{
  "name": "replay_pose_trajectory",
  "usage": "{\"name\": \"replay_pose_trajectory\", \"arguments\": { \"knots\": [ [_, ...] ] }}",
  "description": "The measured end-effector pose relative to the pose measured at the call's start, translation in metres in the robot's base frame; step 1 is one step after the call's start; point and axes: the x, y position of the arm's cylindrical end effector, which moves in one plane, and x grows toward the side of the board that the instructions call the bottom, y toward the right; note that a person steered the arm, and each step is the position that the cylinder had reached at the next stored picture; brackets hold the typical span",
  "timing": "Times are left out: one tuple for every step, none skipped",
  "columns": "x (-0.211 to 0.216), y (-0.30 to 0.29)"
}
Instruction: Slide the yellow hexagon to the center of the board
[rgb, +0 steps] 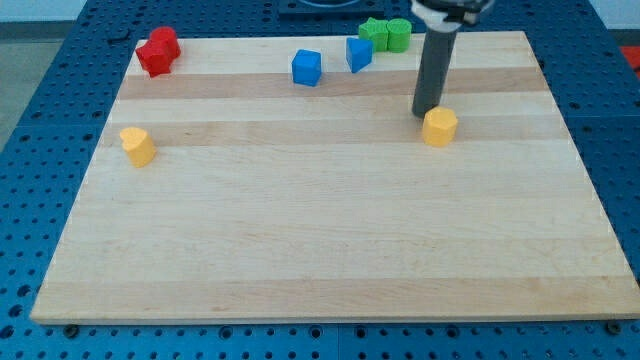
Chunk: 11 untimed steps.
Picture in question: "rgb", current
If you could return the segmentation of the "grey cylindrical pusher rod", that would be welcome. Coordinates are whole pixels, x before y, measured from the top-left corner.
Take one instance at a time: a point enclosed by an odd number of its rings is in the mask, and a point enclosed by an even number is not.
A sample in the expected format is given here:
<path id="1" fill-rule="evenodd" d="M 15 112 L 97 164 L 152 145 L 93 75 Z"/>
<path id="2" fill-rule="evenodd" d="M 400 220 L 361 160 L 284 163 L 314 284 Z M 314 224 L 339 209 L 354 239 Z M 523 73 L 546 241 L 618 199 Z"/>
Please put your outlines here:
<path id="1" fill-rule="evenodd" d="M 456 37 L 457 31 L 425 33 L 412 104 L 412 113 L 418 118 L 440 103 Z"/>

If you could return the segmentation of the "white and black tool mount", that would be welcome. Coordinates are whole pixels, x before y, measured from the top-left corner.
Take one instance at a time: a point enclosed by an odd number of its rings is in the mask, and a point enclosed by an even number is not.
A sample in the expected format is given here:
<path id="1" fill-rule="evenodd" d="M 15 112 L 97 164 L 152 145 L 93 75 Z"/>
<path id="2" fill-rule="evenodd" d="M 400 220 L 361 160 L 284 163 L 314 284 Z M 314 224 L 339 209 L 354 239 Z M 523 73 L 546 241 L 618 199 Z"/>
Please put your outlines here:
<path id="1" fill-rule="evenodd" d="M 429 30 L 454 32 L 475 26 L 492 11 L 495 0 L 412 0 L 411 12 Z"/>

